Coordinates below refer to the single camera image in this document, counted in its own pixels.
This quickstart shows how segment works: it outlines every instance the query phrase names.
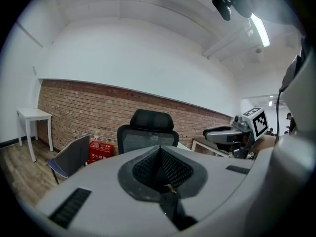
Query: table leg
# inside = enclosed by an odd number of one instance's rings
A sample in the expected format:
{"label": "table leg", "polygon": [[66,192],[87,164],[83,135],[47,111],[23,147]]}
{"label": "table leg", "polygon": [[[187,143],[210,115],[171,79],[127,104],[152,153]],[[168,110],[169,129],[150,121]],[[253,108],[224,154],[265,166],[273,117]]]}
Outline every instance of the table leg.
{"label": "table leg", "polygon": [[21,127],[21,123],[20,123],[20,115],[18,113],[18,138],[19,138],[19,144],[20,144],[20,147],[22,147],[22,140],[21,140],[21,130],[22,130],[22,127]]}
{"label": "table leg", "polygon": [[38,137],[38,122],[37,121],[34,121],[34,131],[35,131],[35,139],[39,140],[39,137]]}
{"label": "table leg", "polygon": [[48,132],[49,148],[51,151],[54,151],[53,143],[51,141],[51,118],[50,117],[47,120],[47,132]]}
{"label": "table leg", "polygon": [[32,157],[32,161],[35,162],[36,158],[33,152],[32,141],[31,141],[31,122],[28,119],[25,120],[25,126],[26,126],[26,137],[28,138],[30,154]]}
{"label": "table leg", "polygon": [[193,144],[192,144],[192,147],[191,147],[191,151],[192,151],[192,152],[195,151],[196,146],[197,146],[197,143],[196,143],[196,141],[194,140],[194,141],[193,141]]}

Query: fire extinguisher box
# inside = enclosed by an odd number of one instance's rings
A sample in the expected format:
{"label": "fire extinguisher box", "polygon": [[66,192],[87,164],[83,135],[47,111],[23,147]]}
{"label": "fire extinguisher box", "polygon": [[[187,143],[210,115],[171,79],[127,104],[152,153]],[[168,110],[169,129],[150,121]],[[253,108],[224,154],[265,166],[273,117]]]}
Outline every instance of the fire extinguisher box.
{"label": "fire extinguisher box", "polygon": [[97,160],[106,159],[113,156],[113,145],[92,141],[89,145],[89,160],[91,164]]}

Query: wooden floor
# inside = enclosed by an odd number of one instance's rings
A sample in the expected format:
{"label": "wooden floor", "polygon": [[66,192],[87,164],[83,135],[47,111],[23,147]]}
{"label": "wooden floor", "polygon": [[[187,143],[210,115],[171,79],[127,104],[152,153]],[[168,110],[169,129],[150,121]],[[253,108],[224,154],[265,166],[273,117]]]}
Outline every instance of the wooden floor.
{"label": "wooden floor", "polygon": [[[15,195],[29,205],[35,206],[45,193],[54,188],[57,183],[47,162],[54,158],[56,152],[40,141],[33,141],[36,162],[29,153],[27,141],[23,146],[14,144],[0,149],[0,166]],[[61,183],[64,178],[57,178]]]}

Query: office chair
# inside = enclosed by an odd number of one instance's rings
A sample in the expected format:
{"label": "office chair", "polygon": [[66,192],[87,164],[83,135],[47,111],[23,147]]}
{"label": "office chair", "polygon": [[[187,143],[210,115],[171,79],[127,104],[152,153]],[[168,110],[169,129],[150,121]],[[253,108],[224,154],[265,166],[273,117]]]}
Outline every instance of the office chair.
{"label": "office chair", "polygon": [[89,141],[89,135],[72,141],[48,162],[47,165],[51,168],[57,184],[59,183],[55,172],[64,178],[68,178],[76,173],[79,168],[85,166],[89,158]]}
{"label": "office chair", "polygon": [[118,129],[118,153],[156,145],[177,147],[179,135],[172,129],[173,120],[169,114],[138,109],[129,125]]}

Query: fluorescent light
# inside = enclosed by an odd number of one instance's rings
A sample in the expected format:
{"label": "fluorescent light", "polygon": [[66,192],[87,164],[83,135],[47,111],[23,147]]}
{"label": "fluorescent light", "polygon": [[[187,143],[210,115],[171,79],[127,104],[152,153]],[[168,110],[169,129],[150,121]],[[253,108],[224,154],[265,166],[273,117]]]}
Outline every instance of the fluorescent light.
{"label": "fluorescent light", "polygon": [[254,14],[251,15],[251,19],[258,30],[263,46],[264,47],[269,46],[270,45],[269,37],[262,20],[256,17]]}

